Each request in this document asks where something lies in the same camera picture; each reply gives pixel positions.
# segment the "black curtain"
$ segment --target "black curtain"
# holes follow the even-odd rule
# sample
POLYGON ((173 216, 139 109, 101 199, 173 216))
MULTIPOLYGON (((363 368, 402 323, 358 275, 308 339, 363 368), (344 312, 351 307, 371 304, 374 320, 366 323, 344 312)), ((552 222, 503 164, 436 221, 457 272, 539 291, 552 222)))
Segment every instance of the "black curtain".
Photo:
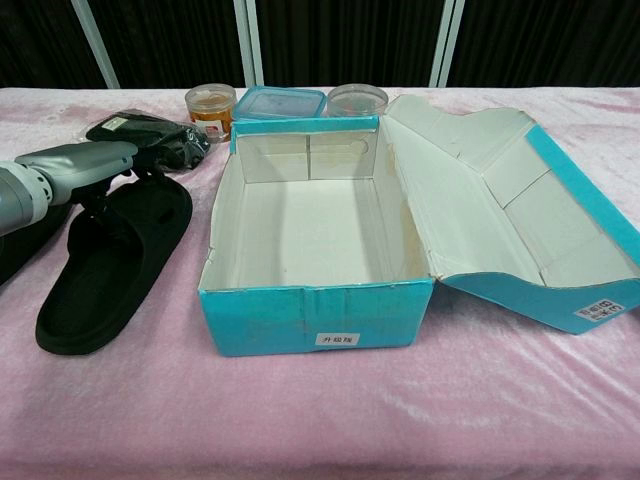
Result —
POLYGON ((0 86, 105 88, 69 1, 0 1, 0 86))
POLYGON ((638 0, 466 0, 447 86, 640 85, 638 0))
POLYGON ((122 88, 244 86, 233 0, 90 0, 122 88))
POLYGON ((426 86, 444 0, 257 0, 267 85, 426 86))

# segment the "blue box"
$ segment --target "blue box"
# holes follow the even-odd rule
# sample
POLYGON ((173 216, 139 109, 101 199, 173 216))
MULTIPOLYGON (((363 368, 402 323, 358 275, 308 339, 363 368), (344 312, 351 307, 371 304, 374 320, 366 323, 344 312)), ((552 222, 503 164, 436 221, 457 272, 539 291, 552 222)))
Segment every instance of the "blue box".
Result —
POLYGON ((582 333, 640 304, 640 235, 523 112, 239 121, 199 286, 223 355, 408 345, 434 282, 582 333))

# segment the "black slipper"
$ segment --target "black slipper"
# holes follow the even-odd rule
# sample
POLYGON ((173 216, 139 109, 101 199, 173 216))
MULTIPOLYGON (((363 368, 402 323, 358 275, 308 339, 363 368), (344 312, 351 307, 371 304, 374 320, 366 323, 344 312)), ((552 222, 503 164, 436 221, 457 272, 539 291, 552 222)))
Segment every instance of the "black slipper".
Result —
POLYGON ((36 324, 38 345, 51 353, 83 355, 114 339, 191 220, 189 193, 169 178, 126 184, 107 201, 130 230, 129 241, 105 233, 87 211, 71 223, 69 260, 36 324))
POLYGON ((71 205, 50 207, 42 220, 0 237, 0 285, 9 280, 64 225, 71 205))

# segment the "food container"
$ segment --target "food container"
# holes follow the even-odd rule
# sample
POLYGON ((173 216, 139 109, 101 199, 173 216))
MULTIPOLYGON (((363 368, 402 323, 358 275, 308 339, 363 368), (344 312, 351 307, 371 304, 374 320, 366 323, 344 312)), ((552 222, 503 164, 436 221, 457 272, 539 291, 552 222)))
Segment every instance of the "food container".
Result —
POLYGON ((252 87, 233 109, 234 120, 319 117, 327 97, 318 90, 252 87))
POLYGON ((224 83, 208 83, 194 87, 184 97, 191 121, 210 140, 223 142, 231 133, 231 110, 236 104, 236 91, 224 83))
POLYGON ((327 112, 330 117, 382 115, 389 103, 387 94, 372 85, 348 83, 329 92, 327 112))

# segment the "pink velvet fabric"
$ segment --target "pink velvet fabric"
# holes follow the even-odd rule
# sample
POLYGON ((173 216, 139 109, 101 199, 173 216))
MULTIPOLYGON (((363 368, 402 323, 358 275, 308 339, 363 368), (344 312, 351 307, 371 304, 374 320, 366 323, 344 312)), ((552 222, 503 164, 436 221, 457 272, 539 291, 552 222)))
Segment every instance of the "pink velvet fabric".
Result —
MULTIPOLYGON (((2 158, 77 141, 119 109, 186 121, 184 93, 0 90, 2 158)), ((640 89, 389 93, 525 110, 640 226, 640 89)), ((227 155, 174 175, 191 225, 104 349, 65 358, 34 341, 67 228, 0 287, 0 478, 640 478, 639 310, 572 336, 439 286, 408 348, 221 357, 197 284, 227 155)))

